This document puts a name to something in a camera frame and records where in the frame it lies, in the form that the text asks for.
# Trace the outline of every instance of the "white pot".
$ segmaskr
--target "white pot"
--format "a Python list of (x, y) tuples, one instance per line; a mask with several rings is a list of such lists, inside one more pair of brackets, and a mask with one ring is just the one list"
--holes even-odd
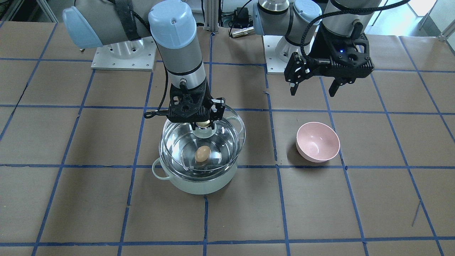
[[(166, 177), (161, 177), (158, 176), (155, 172), (155, 167), (156, 165), (160, 163), (162, 166), (164, 172), (166, 173)], [(167, 166), (161, 164), (161, 159), (158, 158), (155, 160), (155, 162), (152, 165), (152, 172), (155, 177), (157, 177), (160, 180), (169, 180), (174, 186), (176, 186), (178, 189), (185, 191), (190, 194), (195, 194), (195, 195), (206, 195), (213, 193), (222, 187), (226, 186), (229, 181), (232, 180), (234, 177), (235, 173), (237, 172), (237, 161), (232, 165), (232, 167), (225, 172), (223, 175), (218, 176), (212, 180), (207, 180), (207, 181), (192, 181), (192, 180), (187, 180), (184, 179), (183, 177), (179, 177), (175, 174), (173, 174)]]

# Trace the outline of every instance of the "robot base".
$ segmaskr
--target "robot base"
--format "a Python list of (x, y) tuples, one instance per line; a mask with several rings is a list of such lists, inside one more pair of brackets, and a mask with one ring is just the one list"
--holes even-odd
[[(263, 36), (265, 60), (267, 63), (267, 74), (271, 75), (284, 74), (284, 69), (288, 64), (289, 56), (292, 54), (292, 52), (289, 52), (287, 54), (288, 55), (287, 57), (281, 56), (280, 54), (282, 54), (282, 52), (289, 51), (295, 48), (296, 50), (298, 50), (298, 53), (300, 53), (298, 46), (292, 46), (289, 43), (280, 45), (279, 42), (282, 38), (283, 36)], [(311, 43), (308, 46), (305, 46), (306, 52), (309, 52), (309, 50), (311, 49), (313, 40), (314, 39), (312, 39)]]
[(98, 47), (91, 64), (98, 70), (153, 71), (157, 45), (153, 38)]

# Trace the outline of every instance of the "clear glass bowl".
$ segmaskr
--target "clear glass bowl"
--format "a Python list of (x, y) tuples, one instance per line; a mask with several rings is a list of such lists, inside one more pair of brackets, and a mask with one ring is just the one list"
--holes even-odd
[[(214, 123), (213, 135), (200, 138), (189, 123), (167, 120), (159, 146), (162, 164), (174, 175), (193, 181), (208, 181), (226, 173), (236, 164), (245, 143), (245, 125), (229, 106), (223, 119)], [(210, 155), (206, 161), (197, 162), (195, 154), (201, 146), (208, 146)]]

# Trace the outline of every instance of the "pot handle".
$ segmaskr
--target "pot handle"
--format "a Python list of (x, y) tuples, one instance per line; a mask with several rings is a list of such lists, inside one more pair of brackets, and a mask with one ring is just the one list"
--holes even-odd
[(225, 118), (225, 119), (226, 119), (226, 120), (234, 119), (234, 120), (238, 121), (238, 118), (237, 118), (237, 117), (227, 117), (227, 118)]
[(158, 162), (160, 162), (160, 164), (161, 164), (161, 161), (160, 161), (159, 158), (158, 158), (157, 160), (155, 160), (155, 161), (153, 162), (153, 164), (152, 164), (152, 172), (153, 172), (153, 175), (155, 175), (155, 177), (156, 177), (157, 179), (160, 179), (160, 180), (168, 180), (168, 179), (170, 179), (170, 178), (171, 178), (170, 176), (161, 177), (161, 176), (158, 176), (158, 175), (157, 175), (157, 173), (155, 172), (155, 166), (157, 165)]

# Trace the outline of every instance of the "egg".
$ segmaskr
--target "egg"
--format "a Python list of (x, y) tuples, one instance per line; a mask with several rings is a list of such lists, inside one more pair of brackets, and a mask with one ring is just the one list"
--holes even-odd
[(194, 154), (194, 159), (196, 162), (204, 162), (205, 160), (208, 159), (210, 156), (210, 148), (208, 146), (201, 146), (196, 150), (196, 153)]

